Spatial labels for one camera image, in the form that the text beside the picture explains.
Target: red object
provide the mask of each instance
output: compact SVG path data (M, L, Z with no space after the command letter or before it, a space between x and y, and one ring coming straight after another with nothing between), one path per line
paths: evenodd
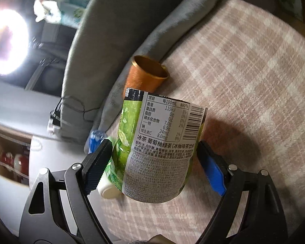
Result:
M16 154L14 159L15 170L28 176L29 158L22 154Z
M10 152L2 152L0 156L0 161L4 164L14 167L14 157Z

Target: nutrition facts table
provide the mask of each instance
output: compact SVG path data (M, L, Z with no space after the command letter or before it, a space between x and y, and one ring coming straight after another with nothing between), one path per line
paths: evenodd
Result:
M139 133L162 141L179 142L190 104L148 94Z

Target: copper cup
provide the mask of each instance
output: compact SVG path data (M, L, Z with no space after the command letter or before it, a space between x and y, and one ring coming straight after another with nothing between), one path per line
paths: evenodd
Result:
M153 93L169 77L165 66L146 56L134 56L126 79L123 96L127 88Z

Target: green tea label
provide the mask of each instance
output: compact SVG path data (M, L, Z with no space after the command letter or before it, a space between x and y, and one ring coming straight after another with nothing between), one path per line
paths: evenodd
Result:
M129 91L124 102L135 102L127 95ZM141 109L136 129L131 129L132 140L127 139L122 127L122 133L118 133L121 143L131 146L122 192L137 201L162 203L176 197L185 184L207 109L142 91L139 99L135 104Z

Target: checkered cushion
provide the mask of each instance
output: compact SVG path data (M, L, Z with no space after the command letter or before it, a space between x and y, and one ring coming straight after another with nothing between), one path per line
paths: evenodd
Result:
M305 216L305 39L258 7L222 0L164 64L170 79L158 93L209 108L202 138L242 170L269 171L292 232ZM117 127L118 119L109 134ZM239 227L246 197L230 234ZM123 197L102 206L121 239L162 234L195 243L219 200L195 158L175 199L147 204Z

